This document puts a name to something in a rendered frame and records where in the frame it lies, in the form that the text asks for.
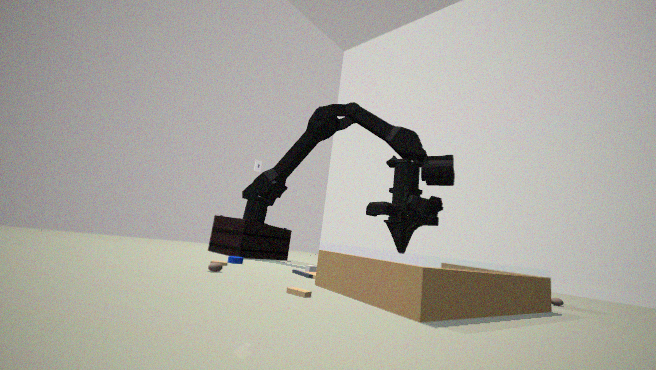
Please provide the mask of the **brown rectangular box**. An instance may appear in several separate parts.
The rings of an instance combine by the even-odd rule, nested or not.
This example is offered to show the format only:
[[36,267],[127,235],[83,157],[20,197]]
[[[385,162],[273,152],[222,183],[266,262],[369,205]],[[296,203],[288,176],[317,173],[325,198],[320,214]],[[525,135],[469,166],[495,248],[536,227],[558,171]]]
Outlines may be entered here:
[[419,323],[551,312],[547,269],[325,242],[315,285]]

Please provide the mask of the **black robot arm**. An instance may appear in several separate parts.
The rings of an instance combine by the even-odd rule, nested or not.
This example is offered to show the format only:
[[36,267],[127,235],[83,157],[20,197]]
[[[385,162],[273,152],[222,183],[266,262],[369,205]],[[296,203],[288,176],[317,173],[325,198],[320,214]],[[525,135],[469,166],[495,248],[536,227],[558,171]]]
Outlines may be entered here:
[[[337,116],[344,118],[339,119]],[[415,131],[391,125],[355,102],[331,104],[318,107],[310,117],[304,134],[275,167],[262,172],[242,191],[242,198],[247,199],[243,219],[265,224],[267,207],[273,206],[275,200],[287,190],[285,183],[288,176],[319,142],[354,123],[386,141],[402,158],[393,156],[386,162],[390,168],[395,168],[394,183],[409,182],[419,185],[422,167],[421,179],[426,181],[427,185],[454,186],[453,155],[427,156]],[[408,190],[404,194],[402,211],[409,211],[410,206],[410,209],[419,211],[416,213],[437,217],[438,212],[443,210],[441,198],[431,196],[426,199],[420,197],[420,194],[414,196]]]

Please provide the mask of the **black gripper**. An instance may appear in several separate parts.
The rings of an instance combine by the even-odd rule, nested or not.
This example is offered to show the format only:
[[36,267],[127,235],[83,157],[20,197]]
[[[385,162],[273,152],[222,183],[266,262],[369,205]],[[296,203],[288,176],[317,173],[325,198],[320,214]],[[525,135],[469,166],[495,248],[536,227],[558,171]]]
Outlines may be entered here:
[[[397,182],[389,192],[393,193],[392,203],[389,202],[370,202],[366,207],[366,215],[388,215],[388,220],[384,220],[393,237],[398,252],[405,252],[414,231],[424,226],[438,226],[439,218],[433,215],[416,213],[419,211],[410,209],[402,211],[402,201],[407,189],[411,194],[422,195],[419,185],[409,182]],[[409,191],[408,190],[408,191]]]

